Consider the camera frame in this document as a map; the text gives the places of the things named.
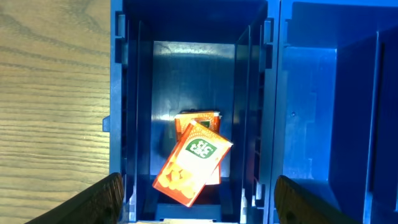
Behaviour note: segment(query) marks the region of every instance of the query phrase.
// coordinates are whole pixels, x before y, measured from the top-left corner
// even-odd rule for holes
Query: tic tac logo
[[[194,155],[202,158],[207,159],[209,158],[215,151],[216,147],[204,139],[194,139],[191,141],[185,150],[192,152]]]

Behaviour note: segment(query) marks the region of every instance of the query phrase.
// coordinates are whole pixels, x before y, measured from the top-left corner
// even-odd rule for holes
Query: orange tic tac package
[[[217,133],[190,121],[153,187],[191,207],[231,146],[232,143]]]
[[[204,111],[204,112],[184,112],[175,116],[175,132],[177,133],[177,142],[181,139],[182,134],[188,127],[191,120],[195,120],[212,131],[220,132],[220,112]],[[214,170],[211,177],[207,180],[206,185],[214,185],[221,183],[220,165]]]

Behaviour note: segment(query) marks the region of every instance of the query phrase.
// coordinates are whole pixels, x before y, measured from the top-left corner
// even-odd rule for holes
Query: wood grain
[[[0,1],[0,223],[108,174],[109,0]]]

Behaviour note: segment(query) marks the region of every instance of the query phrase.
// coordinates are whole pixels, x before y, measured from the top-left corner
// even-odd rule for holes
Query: blue container
[[[386,0],[112,0],[103,129],[123,221],[278,223],[284,174],[357,221],[398,223],[397,25]],[[192,208],[152,188],[184,110],[220,111],[234,143]]]

